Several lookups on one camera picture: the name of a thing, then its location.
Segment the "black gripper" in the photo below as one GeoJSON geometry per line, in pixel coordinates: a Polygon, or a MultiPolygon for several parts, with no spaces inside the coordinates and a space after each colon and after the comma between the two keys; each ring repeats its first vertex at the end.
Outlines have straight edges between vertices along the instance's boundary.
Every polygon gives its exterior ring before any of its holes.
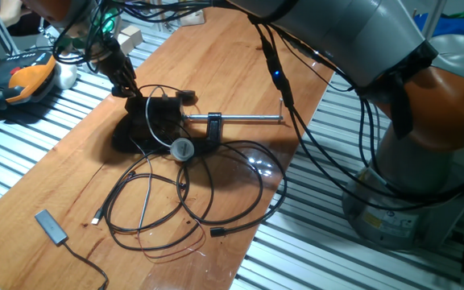
{"type": "Polygon", "coordinates": [[[115,97],[142,97],[130,59],[122,52],[116,39],[105,43],[106,53],[97,61],[97,70],[107,76],[113,85],[115,97]]]}

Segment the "person's bare hand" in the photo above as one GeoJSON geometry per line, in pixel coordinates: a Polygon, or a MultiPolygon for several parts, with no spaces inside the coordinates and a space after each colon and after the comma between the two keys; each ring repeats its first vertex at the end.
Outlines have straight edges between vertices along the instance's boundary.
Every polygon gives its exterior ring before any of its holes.
{"type": "Polygon", "coordinates": [[[5,27],[15,25],[24,15],[30,12],[31,11],[23,5],[21,0],[0,1],[0,19],[5,27]]]}

